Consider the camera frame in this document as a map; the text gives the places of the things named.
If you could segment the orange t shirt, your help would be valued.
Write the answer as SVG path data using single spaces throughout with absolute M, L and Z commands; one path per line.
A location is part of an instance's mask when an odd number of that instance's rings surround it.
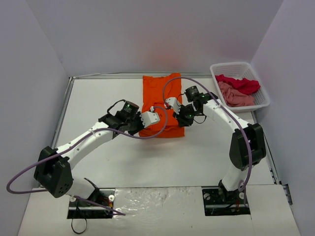
M 148 111 L 152 106 L 164 107 L 163 99 L 174 97 L 182 103 L 182 83 L 181 74 L 172 73 L 164 77 L 143 76 L 143 106 L 142 112 Z M 157 109 L 160 122 L 141 130 L 139 136 L 149 137 L 157 134 L 166 124 L 165 129 L 158 138 L 181 138 L 185 136 L 185 129 L 179 127 L 177 120 L 173 117 L 173 111 L 167 110 L 168 121 L 165 122 L 165 113 Z

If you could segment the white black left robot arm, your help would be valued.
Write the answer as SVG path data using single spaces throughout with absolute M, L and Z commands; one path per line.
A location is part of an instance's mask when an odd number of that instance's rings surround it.
M 51 195 L 78 196 L 89 206 L 99 200 L 99 190 L 91 181 L 73 177 L 74 167 L 100 145 L 111 141 L 119 134 L 134 135 L 142 130 L 143 124 L 139 106 L 125 101 L 115 115 L 106 113 L 94 126 L 74 140 L 57 148 L 45 147 L 39 156 L 39 164 L 34 172 L 37 180 Z

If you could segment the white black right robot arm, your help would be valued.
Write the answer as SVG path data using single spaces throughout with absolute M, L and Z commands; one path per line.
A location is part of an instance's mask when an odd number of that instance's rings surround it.
M 196 86 L 185 90 L 188 104 L 181 104 L 177 98 L 165 100 L 167 108 L 173 110 L 173 117 L 180 127 L 189 127 L 196 116 L 205 116 L 214 121 L 231 135 L 227 174 L 219 181 L 218 196 L 224 203 L 235 199 L 244 192 L 249 182 L 252 168 L 266 156 L 263 128 L 258 123 L 251 124 L 228 110 L 213 93 L 201 93 Z

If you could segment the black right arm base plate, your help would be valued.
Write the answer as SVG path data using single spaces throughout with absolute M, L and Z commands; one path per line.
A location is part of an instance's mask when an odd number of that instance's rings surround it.
M 238 216 L 251 214 L 244 192 L 236 190 L 224 199 L 218 187 L 203 187 L 202 197 L 205 216 Z

